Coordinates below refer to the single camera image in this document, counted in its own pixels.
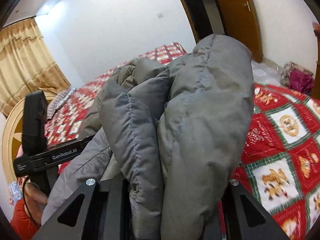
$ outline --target metal screw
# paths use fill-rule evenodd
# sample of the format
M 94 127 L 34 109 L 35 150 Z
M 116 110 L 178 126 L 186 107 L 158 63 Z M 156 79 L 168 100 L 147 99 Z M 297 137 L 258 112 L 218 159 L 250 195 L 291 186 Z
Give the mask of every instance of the metal screw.
M 92 186 L 96 183 L 95 179 L 87 179 L 87 181 L 85 182 L 88 186 Z
M 230 184 L 232 185 L 232 186 L 238 186 L 239 185 L 239 181 L 237 180 L 237 179 L 231 179 L 230 180 Z

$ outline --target person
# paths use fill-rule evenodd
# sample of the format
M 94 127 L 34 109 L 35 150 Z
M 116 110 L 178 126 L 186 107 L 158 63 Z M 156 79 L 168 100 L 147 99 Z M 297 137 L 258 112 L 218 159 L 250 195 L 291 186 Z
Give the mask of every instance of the person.
M 48 197 L 32 182 L 26 183 L 24 195 L 26 203 L 24 199 L 17 201 L 10 224 L 21 240 L 31 240 L 41 226 L 41 206 L 47 204 Z

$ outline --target black cable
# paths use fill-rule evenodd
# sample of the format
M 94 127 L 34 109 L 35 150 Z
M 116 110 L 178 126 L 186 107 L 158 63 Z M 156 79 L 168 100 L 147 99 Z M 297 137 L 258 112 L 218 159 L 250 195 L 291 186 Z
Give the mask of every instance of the black cable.
M 31 215 L 31 212 L 30 212 L 30 210 L 28 208 L 28 205 L 27 205 L 27 202 L 26 202 L 26 198 L 25 198 L 25 195 L 24 195 L 24 187 L 25 187 L 25 185 L 26 185 L 28 180 L 29 180 L 29 176 L 26 177 L 25 181 L 23 182 L 23 185 L 22 185 L 22 197 L 23 197 L 24 204 L 25 204 L 25 206 L 26 206 L 26 208 L 28 210 L 28 213 L 29 213 L 29 216 L 30 216 L 32 222 L 35 224 L 36 228 L 40 229 L 38 224 L 36 223 L 36 221 L 33 219 L 32 215 Z

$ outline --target curtain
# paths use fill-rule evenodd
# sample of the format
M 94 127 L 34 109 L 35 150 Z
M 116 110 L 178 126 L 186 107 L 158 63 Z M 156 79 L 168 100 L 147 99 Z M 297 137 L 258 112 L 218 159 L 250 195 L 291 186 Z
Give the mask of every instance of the curtain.
M 9 115 L 28 93 L 70 86 L 49 53 L 34 18 L 0 31 L 0 111 Z

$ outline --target down jacket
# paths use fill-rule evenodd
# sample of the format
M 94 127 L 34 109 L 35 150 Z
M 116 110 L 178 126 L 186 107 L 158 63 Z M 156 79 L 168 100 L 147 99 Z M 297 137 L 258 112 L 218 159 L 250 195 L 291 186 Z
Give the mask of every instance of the down jacket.
M 198 240 L 240 160 L 253 112 L 251 52 L 210 35 L 163 66 L 134 59 L 114 71 L 80 138 L 96 134 L 63 171 L 42 224 L 87 179 L 122 174 L 137 239 Z

